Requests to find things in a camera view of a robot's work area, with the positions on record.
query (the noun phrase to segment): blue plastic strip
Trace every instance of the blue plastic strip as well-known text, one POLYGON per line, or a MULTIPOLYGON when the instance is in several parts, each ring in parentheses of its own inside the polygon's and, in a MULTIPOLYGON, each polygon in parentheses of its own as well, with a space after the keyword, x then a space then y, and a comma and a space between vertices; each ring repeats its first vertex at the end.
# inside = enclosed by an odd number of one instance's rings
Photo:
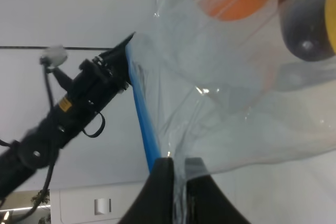
POLYGON ((141 134, 142 134, 143 147, 145 149, 146 158, 147 158, 148 169, 151 172, 155 160, 161 157, 161 155, 159 152, 159 148, 157 147, 157 143, 155 140, 155 134, 153 131, 153 126, 150 121, 148 111, 145 105, 145 101, 142 96, 140 84, 139 84, 138 78, 132 66, 132 61, 130 59, 130 55, 131 55, 130 51, 131 49, 129 48, 129 46, 126 46, 126 56, 127 56, 128 66, 129 66, 129 75, 130 75, 130 79, 131 79, 132 87, 133 87, 134 103, 137 109, 137 114, 138 114, 141 134))

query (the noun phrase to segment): clear plastic bag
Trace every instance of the clear plastic bag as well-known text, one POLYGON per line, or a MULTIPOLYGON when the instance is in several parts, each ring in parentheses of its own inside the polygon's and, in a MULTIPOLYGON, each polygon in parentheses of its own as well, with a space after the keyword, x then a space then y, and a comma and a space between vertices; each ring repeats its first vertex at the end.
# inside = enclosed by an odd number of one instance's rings
POLYGON ((213 174, 335 149, 330 3, 160 0, 128 58, 148 159, 174 158, 176 198, 204 175, 189 157, 213 174))

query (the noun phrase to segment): yellow label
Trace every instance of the yellow label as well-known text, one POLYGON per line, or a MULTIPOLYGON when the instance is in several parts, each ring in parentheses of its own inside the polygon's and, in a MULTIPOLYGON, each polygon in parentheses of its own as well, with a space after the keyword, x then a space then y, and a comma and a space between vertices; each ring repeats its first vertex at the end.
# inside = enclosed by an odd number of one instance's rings
POLYGON ((69 102, 69 100, 66 97, 63 97, 63 99, 60 100, 58 105, 64 112, 67 112, 68 109, 72 106, 71 102, 69 102))
POLYGON ((326 0, 325 13, 329 41, 336 53, 336 0, 326 0))

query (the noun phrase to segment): transparent plastic film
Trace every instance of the transparent plastic film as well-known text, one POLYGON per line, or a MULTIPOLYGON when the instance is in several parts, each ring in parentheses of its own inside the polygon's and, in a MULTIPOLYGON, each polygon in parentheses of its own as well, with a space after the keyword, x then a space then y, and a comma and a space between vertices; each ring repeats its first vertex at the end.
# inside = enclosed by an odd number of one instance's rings
POLYGON ((130 73, 176 187, 336 147, 336 0, 160 0, 130 73), (200 157, 207 170, 185 166, 200 157))

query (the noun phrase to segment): black strap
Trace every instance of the black strap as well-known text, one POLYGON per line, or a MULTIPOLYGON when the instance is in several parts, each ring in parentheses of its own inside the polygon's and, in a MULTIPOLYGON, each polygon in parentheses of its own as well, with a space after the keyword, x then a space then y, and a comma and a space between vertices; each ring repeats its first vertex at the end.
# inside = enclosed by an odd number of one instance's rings
POLYGON ((90 137, 90 138, 95 138, 95 137, 99 136, 99 135, 103 132, 103 130, 104 130, 104 128, 105 128, 105 118, 104 118, 104 116, 102 115, 102 113, 99 112, 98 114, 100 114, 101 119, 102 119, 100 128, 99 128, 95 133, 93 133, 92 135, 88 135, 84 129, 82 130, 83 133, 84 133, 86 136, 90 137))

